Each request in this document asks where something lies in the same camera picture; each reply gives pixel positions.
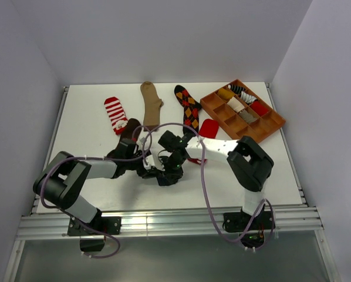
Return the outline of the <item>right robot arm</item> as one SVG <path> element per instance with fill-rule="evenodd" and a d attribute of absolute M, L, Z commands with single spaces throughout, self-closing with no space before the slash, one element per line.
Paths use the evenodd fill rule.
<path fill-rule="evenodd" d="M 192 132 L 179 137 L 168 130 L 158 143 L 170 153 L 168 157 L 160 158 L 164 166 L 162 175 L 157 177 L 160 186 L 177 183 L 183 176 L 182 165 L 188 158 L 201 159 L 204 156 L 207 160 L 227 163 L 245 190 L 241 223 L 248 229 L 254 229 L 261 223 L 264 208 L 262 190 L 271 175 L 274 161 L 253 138 L 243 136 L 239 140 L 218 140 Z"/>

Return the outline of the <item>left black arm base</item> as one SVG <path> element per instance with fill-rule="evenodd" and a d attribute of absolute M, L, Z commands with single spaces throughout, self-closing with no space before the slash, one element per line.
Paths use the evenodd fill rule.
<path fill-rule="evenodd" d="M 79 247 L 84 254 L 98 256 L 104 247 L 107 247 L 108 240 L 113 241 L 116 254 L 121 244 L 115 235 L 120 234 L 121 217 L 99 217 L 91 223 L 84 223 L 81 220 L 71 218 L 67 229 L 67 236 L 80 237 Z"/>

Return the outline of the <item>navy blue sock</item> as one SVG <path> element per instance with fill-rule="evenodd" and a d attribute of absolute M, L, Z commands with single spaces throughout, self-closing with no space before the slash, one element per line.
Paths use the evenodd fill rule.
<path fill-rule="evenodd" d="M 182 170 L 163 171 L 156 176 L 159 186 L 171 186 L 176 184 L 183 177 Z"/>

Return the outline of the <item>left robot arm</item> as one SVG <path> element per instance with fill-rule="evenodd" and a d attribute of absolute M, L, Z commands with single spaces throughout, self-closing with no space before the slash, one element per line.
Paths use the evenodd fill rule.
<path fill-rule="evenodd" d="M 135 171 L 143 179 L 157 179 L 162 184 L 164 169 L 156 165 L 150 151 L 140 150 L 133 139 L 124 138 L 103 158 L 74 157 L 61 151 L 33 184 L 33 191 L 45 206 L 81 221 L 87 234 L 98 233 L 106 225 L 100 209 L 80 195 L 89 179 L 116 179 L 127 171 Z"/>

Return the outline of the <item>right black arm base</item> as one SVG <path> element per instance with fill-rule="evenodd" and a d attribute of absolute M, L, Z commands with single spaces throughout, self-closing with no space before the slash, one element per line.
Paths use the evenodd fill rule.
<path fill-rule="evenodd" d="M 244 213 L 243 209 L 239 212 L 227 212 L 223 214 L 222 228 L 227 233 L 242 234 L 247 227 L 251 216 Z M 248 227 L 248 232 L 242 236 L 240 243 L 252 251 L 260 248 L 265 243 L 265 232 L 269 231 L 273 235 L 276 230 L 275 215 L 271 211 L 265 211 L 265 204 L 255 216 Z"/>

